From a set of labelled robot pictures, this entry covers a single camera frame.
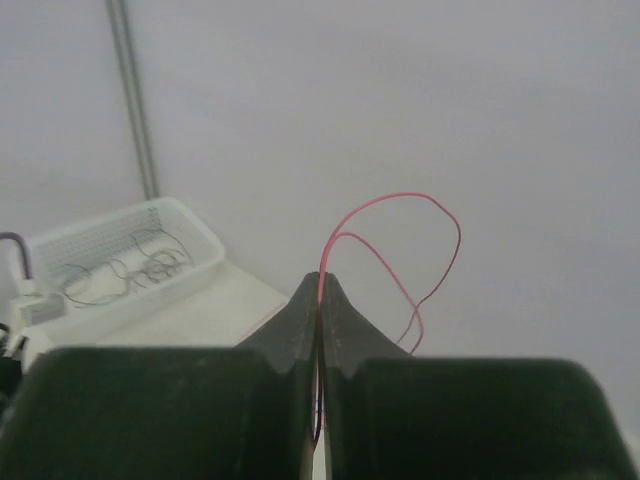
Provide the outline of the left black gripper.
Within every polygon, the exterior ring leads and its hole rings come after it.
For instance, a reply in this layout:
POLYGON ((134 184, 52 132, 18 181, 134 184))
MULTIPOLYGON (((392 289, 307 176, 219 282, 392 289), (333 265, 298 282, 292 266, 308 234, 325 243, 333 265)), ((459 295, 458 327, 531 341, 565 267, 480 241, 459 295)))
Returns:
POLYGON ((23 337, 20 336, 16 342, 10 343, 11 330, 10 327, 1 324, 1 377, 0 377, 0 393, 1 393, 1 413, 7 409, 12 397, 14 396, 21 380, 22 373, 22 357, 23 357, 23 337))

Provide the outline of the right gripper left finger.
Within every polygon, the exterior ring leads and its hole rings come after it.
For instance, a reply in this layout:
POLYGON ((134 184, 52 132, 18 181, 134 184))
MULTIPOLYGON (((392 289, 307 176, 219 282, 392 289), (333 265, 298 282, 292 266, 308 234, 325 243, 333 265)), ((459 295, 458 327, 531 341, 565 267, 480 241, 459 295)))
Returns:
POLYGON ((233 348, 42 355, 2 417, 2 477, 310 478, 318 284, 233 348))

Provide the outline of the left aluminium frame post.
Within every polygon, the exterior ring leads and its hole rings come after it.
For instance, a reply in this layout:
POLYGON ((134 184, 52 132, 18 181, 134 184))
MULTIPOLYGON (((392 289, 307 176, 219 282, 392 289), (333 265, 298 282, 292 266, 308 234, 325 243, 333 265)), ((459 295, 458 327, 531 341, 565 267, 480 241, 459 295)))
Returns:
POLYGON ((160 196, 160 189, 127 2, 106 0, 105 7, 118 62, 141 185, 145 199, 151 200, 160 196))

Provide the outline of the white perforated plastic basket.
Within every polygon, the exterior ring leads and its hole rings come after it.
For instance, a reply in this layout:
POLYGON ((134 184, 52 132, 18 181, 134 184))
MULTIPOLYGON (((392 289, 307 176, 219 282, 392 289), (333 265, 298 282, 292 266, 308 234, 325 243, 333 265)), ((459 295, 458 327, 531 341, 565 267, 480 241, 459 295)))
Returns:
POLYGON ((204 290, 226 256, 219 238, 173 198, 31 236, 26 247, 31 279, 66 304, 64 316, 29 328, 57 344, 94 342, 204 290))

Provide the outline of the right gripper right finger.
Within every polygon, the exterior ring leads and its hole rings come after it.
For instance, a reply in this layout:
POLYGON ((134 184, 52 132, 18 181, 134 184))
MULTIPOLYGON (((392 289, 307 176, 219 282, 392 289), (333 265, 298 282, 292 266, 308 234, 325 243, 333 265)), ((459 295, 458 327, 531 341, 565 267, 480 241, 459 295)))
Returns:
POLYGON ((635 479, 598 382, 558 358, 415 357, 324 282, 331 479, 635 479))

